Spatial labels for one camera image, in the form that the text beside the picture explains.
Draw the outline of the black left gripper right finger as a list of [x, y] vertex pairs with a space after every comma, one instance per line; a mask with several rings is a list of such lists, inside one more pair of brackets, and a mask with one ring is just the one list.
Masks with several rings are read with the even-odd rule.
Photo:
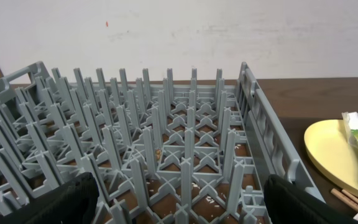
[[276, 174], [264, 183], [264, 202], [273, 224], [357, 224]]

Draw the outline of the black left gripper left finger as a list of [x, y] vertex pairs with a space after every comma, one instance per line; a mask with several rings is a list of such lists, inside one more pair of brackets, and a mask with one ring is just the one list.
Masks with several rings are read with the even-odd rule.
[[0, 224], [91, 223], [98, 197], [96, 179], [92, 173], [84, 172], [0, 218]]

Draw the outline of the yellow plastic plate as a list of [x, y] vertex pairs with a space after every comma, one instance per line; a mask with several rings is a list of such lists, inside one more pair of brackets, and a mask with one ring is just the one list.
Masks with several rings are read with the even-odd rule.
[[347, 143], [341, 119], [318, 121], [304, 133], [307, 155], [338, 187], [358, 197], [358, 149]]

